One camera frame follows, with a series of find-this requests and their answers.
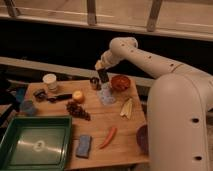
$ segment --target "white cup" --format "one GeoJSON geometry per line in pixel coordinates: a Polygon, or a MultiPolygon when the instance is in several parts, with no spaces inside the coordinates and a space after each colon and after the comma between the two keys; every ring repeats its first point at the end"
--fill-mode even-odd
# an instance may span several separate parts
{"type": "Polygon", "coordinates": [[[51,92],[56,92],[58,90],[57,77],[55,74],[44,75],[43,82],[47,85],[51,92]]]}

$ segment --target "red pepper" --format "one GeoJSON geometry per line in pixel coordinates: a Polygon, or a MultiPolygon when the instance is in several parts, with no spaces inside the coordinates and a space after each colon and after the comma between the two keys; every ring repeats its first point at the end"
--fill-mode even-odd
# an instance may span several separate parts
{"type": "Polygon", "coordinates": [[[104,147],[106,147],[110,142],[111,140],[113,139],[114,135],[116,134],[117,132],[117,128],[116,127],[111,127],[111,129],[109,130],[109,133],[108,135],[106,136],[105,140],[103,141],[103,143],[99,146],[99,149],[102,149],[104,147]]]}

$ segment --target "green tray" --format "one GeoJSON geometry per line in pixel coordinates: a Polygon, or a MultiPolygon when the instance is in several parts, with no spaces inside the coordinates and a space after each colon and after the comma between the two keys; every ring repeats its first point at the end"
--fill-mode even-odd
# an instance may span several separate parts
{"type": "Polygon", "coordinates": [[[15,117],[0,144],[0,170],[64,170],[71,117],[15,117]]]}

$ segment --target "food item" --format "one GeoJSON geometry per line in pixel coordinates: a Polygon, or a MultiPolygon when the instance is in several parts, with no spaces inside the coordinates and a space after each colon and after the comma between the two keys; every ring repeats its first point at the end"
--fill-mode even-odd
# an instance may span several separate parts
{"type": "Polygon", "coordinates": [[[126,116],[128,119],[131,118],[132,115],[132,98],[129,98],[124,105],[122,106],[121,109],[121,116],[126,116]]]}
{"type": "Polygon", "coordinates": [[[111,140],[115,136],[116,132],[117,132],[117,128],[115,126],[111,127],[111,129],[110,129],[108,135],[106,136],[105,140],[99,146],[99,149],[102,149],[102,148],[106,147],[111,142],[111,140]]]}
{"type": "Polygon", "coordinates": [[[77,103],[83,103],[84,101],[84,94],[82,91],[80,90],[76,90],[72,93],[72,98],[74,101],[76,101],[77,103]]]}
{"type": "Polygon", "coordinates": [[[130,79],[125,75],[116,75],[111,79],[111,86],[116,91],[124,91],[130,87],[130,79]]]}
{"type": "Polygon", "coordinates": [[[74,100],[67,103],[67,111],[70,115],[77,118],[83,118],[90,121],[90,115],[81,106],[77,104],[74,100]]]}

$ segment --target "small container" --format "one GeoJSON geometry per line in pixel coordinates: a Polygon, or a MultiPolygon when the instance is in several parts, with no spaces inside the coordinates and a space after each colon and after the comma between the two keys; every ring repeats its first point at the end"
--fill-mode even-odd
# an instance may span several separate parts
{"type": "Polygon", "coordinates": [[[101,90],[97,91],[97,94],[103,105],[110,105],[116,101],[108,82],[101,84],[101,90]]]}
{"type": "Polygon", "coordinates": [[[32,100],[24,100],[20,104],[20,111],[24,112],[27,116],[35,116],[37,109],[32,100]]]}
{"type": "Polygon", "coordinates": [[[100,83],[99,83],[99,78],[97,77],[92,77],[90,79],[90,85],[93,90],[100,90],[100,83]]]}
{"type": "Polygon", "coordinates": [[[46,74],[43,76],[43,82],[47,85],[47,88],[51,92],[57,92],[58,84],[57,77],[55,74],[46,74]]]}

